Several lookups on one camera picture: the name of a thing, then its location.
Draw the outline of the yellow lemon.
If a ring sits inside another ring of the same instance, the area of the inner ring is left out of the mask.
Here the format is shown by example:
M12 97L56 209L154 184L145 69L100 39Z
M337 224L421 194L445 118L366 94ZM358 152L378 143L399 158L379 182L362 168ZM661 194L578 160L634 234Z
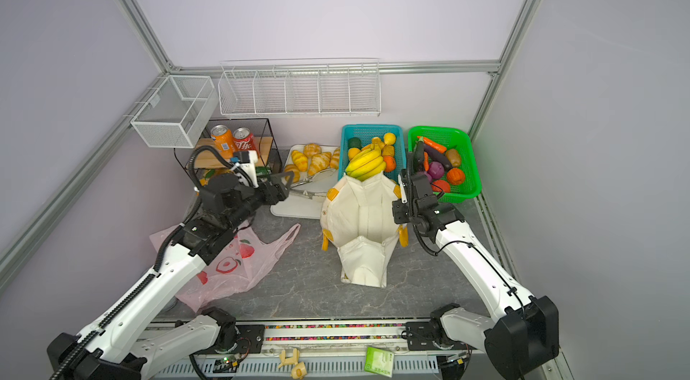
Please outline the yellow lemon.
M397 141L397 136L391 132L385 133L383 141L387 146L393 146Z

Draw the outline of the green plastic basket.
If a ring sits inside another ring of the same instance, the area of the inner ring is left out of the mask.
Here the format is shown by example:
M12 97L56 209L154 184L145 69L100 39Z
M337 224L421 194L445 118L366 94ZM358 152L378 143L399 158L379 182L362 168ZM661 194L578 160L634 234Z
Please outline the green plastic basket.
M482 192L482 183L472 143L467 133L457 128L416 126L411 128L408 133L409 151L413 151L420 137L444 146L447 151L454 149L459 154L458 169L465 175L465 180L456 185L449 182L450 192L445 194L441 200L459 204L478 197Z

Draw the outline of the metal tongs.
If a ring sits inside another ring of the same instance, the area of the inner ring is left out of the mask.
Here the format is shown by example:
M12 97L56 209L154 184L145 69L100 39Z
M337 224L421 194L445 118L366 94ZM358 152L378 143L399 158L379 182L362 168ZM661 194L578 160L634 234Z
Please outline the metal tongs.
M308 200L324 200L327 192L332 186L330 179L323 180L301 180L290 187L290 195Z

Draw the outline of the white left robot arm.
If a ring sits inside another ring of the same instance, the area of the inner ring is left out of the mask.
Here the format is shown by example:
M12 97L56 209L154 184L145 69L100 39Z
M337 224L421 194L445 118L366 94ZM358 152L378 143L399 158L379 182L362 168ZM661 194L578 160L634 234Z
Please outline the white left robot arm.
M79 333L61 333L48 346L54 379L149 379L205 349L231 351L241 339L233 315L208 308L151 343L136 344L150 322L215 261L260 207L286 200L293 175L261 175L243 184L238 169L199 187L192 213L163 240L147 273Z

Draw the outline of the orange soda can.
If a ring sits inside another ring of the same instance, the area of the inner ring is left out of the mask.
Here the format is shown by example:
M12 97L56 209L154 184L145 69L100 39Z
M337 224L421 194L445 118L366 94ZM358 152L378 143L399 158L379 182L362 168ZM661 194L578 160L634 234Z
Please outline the orange soda can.
M219 151L223 158L226 160L231 159L235 153L232 131L226 125L219 124L210 130L210 135L214 141L215 148L217 148L217 151Z

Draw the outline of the long dark eggplant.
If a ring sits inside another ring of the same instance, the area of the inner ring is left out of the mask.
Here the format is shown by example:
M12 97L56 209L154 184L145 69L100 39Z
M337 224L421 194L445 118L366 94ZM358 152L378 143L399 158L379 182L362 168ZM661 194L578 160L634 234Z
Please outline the long dark eggplant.
M453 168L453 165L443 153L441 153L432 146L426 144L424 144L423 146L424 151L429 155L429 158L433 160L433 162L438 162L439 164L441 164L445 171L450 171Z

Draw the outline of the red tomato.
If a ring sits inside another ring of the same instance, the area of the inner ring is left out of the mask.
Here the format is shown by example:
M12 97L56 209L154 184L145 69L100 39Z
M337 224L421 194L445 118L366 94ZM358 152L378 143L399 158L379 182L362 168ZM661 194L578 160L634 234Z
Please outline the red tomato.
M435 180L431 182L431 187L435 192L449 193L451 191L450 184L446 180Z

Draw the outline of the striped croissant bread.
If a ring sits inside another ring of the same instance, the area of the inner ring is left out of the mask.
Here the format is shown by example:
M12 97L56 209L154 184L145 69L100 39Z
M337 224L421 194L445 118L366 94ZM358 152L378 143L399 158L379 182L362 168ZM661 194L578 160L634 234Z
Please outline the striped croissant bread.
M330 167L330 161L332 159L332 154L329 152L319 153L313 155L310 159L310 163L307 169L307 175L312 177L320 171L324 171Z
M303 173L304 171L308 170L309 159L303 152L299 150L294 150L291 153L291 159L294 166L296 166L296 168L299 169L300 173Z

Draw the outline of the white canvas tote bag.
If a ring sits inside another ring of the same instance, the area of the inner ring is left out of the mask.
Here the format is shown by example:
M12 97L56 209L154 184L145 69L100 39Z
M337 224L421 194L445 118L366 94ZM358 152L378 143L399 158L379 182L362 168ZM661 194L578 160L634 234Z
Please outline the white canvas tote bag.
M344 176L327 191L320 218L323 249L337 249L343 283L387 286L395 248L409 244L407 226L393 216L393 203L401 197L400 186L382 173L364 182Z

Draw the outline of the yellow banana bunch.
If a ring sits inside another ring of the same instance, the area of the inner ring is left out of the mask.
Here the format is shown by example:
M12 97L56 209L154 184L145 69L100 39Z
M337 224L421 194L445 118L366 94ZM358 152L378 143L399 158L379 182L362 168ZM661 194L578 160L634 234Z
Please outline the yellow banana bunch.
M373 148L355 156L345 169L350 178L364 182L386 169L386 161L380 149Z

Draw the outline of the orange tangerine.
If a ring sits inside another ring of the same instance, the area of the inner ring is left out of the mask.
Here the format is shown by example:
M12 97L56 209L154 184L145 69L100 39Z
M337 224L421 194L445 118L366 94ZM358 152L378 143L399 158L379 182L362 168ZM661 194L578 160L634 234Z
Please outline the orange tangerine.
M385 173L392 173L393 171L396 170L397 164L396 164L395 157L390 156L390 155L385 155L384 156L384 162L386 164Z

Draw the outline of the red cola can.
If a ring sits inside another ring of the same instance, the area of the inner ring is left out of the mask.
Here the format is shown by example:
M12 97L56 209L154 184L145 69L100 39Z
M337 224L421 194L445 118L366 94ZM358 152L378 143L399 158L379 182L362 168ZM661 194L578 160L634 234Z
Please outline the red cola can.
M233 141L237 151L255 151L259 153L259 148L251 130L246 127L237 128L233 132Z

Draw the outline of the pink plastic grocery bag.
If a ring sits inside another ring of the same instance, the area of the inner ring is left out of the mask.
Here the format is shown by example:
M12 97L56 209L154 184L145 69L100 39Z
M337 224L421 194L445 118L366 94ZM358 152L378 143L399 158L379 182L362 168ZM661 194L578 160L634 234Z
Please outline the pink plastic grocery bag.
M300 224L293 225L278 240L264 243L244 222L237 236L209 263L188 256L184 246L174 245L159 276L147 288L147 299L161 308L176 297L198 313L217 299L249 291L273 270L300 230Z

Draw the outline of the dark green cucumber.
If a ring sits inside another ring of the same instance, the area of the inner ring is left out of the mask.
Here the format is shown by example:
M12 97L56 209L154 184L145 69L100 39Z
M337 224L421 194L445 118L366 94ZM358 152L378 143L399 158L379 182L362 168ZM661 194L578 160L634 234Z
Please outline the dark green cucumber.
M424 142L420 138L415 145L415 148L413 149L413 171L415 173L419 173L420 171L425 171L425 150L424 150Z

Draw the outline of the white mesh box basket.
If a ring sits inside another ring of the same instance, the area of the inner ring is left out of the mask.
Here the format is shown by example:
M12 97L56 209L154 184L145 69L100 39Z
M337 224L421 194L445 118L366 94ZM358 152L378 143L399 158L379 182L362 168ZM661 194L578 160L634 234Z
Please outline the white mesh box basket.
M149 147L192 149L217 106L219 94L211 77L168 75L130 124Z

